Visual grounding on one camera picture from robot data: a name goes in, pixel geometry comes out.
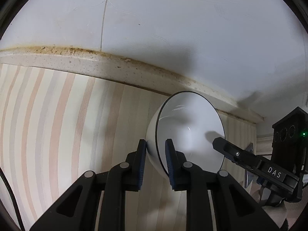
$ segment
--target camera lens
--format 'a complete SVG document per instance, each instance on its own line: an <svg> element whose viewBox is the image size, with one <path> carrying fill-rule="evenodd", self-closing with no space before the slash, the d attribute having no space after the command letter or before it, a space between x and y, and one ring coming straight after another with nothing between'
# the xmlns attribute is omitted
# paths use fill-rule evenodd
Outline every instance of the camera lens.
<svg viewBox="0 0 308 231"><path fill-rule="evenodd" d="M287 129L283 128L280 132L280 140L283 142L287 137Z"/></svg>
<svg viewBox="0 0 308 231"><path fill-rule="evenodd" d="M294 125L292 125L289 129L290 138L292 138L294 136L294 134L295 134L295 127L294 127Z"/></svg>
<svg viewBox="0 0 308 231"><path fill-rule="evenodd" d="M275 135L274 135L274 142L277 142L278 138L279 138L279 133L276 132Z"/></svg>

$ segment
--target round metal joint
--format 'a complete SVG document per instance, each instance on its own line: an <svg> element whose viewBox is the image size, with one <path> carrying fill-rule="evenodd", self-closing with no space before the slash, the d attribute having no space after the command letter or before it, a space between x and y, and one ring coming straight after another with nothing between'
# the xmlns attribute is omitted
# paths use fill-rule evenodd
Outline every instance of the round metal joint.
<svg viewBox="0 0 308 231"><path fill-rule="evenodd" d="M183 163L183 166L189 168L189 167L192 167L193 165L192 165L191 162L185 161L185 162Z"/></svg>
<svg viewBox="0 0 308 231"><path fill-rule="evenodd" d="M129 167L129 163L128 163L128 162L122 162L122 163L120 164L120 167L121 167L121 168L127 168L127 167Z"/></svg>
<svg viewBox="0 0 308 231"><path fill-rule="evenodd" d="M91 178L93 175L94 175L93 171L90 170L84 173L84 177L86 178Z"/></svg>
<svg viewBox="0 0 308 231"><path fill-rule="evenodd" d="M227 171L225 171L225 170L219 171L219 175L222 176L222 177L227 177L228 174L229 174L229 173L228 173Z"/></svg>

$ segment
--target white bowl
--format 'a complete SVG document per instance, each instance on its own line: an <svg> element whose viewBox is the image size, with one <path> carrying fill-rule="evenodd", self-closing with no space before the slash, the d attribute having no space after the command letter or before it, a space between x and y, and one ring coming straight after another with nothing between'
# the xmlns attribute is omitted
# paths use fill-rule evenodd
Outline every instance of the white bowl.
<svg viewBox="0 0 308 231"><path fill-rule="evenodd" d="M165 178L168 169L165 141L171 138L176 151L205 171L216 173L224 156L213 149L216 137L223 137L221 119L202 95L181 91L170 96L156 111L147 128L147 153L155 169Z"/></svg>

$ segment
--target triangular cutout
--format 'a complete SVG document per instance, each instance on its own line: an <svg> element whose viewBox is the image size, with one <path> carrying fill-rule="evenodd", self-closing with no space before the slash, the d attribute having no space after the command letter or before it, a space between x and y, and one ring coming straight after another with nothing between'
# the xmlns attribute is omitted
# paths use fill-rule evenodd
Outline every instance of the triangular cutout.
<svg viewBox="0 0 308 231"><path fill-rule="evenodd" d="M79 197L81 195L82 186L79 185L56 209L57 213L67 217L73 217Z"/></svg>
<svg viewBox="0 0 308 231"><path fill-rule="evenodd" d="M254 208L249 204L246 198L243 197L233 185L230 185L229 189L238 216L243 217L245 215L252 214L254 212Z"/></svg>

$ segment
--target white molding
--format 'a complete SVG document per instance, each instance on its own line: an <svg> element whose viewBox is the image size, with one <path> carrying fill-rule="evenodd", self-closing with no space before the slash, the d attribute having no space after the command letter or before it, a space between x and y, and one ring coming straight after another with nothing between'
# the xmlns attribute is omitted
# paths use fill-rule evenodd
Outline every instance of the white molding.
<svg viewBox="0 0 308 231"><path fill-rule="evenodd" d="M251 123L264 121L264 118L254 111L241 108L234 99L192 79L140 61L103 52L66 47L19 47L1 50L0 63L94 76L165 95L192 90L206 97L218 110Z"/></svg>
<svg viewBox="0 0 308 231"><path fill-rule="evenodd" d="M257 155L268 155L273 152L273 136L257 138Z"/></svg>

